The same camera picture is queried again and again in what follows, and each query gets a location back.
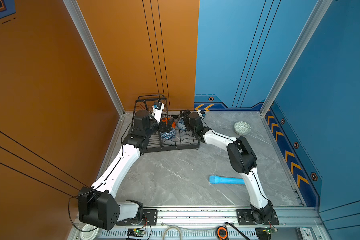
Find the blue floral white bowl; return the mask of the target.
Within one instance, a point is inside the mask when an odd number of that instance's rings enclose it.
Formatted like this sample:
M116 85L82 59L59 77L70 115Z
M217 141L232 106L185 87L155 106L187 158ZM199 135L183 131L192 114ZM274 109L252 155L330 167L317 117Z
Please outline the blue floral white bowl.
M187 128L186 128L186 125L185 125L185 122L183 119L179 119L177 121L177 128L180 130L180 131L187 131Z

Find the orange plastic bowl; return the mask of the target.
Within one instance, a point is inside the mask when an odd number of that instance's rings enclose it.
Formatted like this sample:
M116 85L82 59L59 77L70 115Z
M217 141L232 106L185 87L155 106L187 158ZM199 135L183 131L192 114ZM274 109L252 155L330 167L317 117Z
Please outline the orange plastic bowl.
M161 122L165 123L168 126L171 126L172 128L176 127L175 119L171 116L161 118Z

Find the green patterned white bowl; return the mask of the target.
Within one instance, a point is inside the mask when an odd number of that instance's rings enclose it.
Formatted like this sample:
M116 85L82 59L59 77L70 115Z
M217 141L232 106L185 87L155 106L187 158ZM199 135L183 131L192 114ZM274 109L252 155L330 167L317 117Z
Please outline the green patterned white bowl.
M245 136L251 132L252 127L246 122L239 121L234 124L234 130L238 135Z

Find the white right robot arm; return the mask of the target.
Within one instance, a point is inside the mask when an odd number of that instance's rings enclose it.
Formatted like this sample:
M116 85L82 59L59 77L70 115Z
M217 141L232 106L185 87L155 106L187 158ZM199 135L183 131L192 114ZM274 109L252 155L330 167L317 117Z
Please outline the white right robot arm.
M253 221L258 225L270 224L275 215L274 206L266 197L258 175L257 156L247 139L217 133L203 124L202 114L198 112L184 111L183 121L199 142L227 151L232 168L241 175L248 190Z

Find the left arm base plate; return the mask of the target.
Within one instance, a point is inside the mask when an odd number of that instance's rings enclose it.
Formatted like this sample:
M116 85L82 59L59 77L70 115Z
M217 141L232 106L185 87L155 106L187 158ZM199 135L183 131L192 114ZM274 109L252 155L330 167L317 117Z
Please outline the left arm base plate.
M157 209L143 209L141 220L125 219L116 223L117 226L143 226L146 221L151 225L157 224L158 210Z

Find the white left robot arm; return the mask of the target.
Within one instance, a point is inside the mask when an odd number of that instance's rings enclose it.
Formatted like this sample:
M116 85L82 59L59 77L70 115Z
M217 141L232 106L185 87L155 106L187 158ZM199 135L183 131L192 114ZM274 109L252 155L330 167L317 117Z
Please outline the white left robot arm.
M111 230L116 223L127 220L139 224L143 220L143 204L127 200L117 203L116 194L134 162L147 148L150 137L170 130L172 121L162 122L163 107L155 103L151 111L137 111L128 134L122 138L118 155L105 172L78 195L79 220L94 227Z

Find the blue geometric patterned bowl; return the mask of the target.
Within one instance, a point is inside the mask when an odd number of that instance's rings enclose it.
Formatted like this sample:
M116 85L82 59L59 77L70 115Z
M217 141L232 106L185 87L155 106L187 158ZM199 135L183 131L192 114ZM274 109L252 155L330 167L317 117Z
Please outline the blue geometric patterned bowl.
M172 128L168 133L164 132L161 133L161 138L164 140L171 140L174 139L176 137L176 130L174 128Z

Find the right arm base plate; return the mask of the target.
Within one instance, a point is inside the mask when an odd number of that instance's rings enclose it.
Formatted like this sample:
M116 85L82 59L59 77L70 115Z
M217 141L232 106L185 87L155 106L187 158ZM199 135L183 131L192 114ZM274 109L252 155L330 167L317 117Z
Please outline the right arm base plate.
M237 220L240 226L244 225L259 225L265 226L271 224L272 226L278 226L280 224L278 215L275 210L268 217L265 218L263 223L257 223L252 215L251 209L238 209L236 210Z

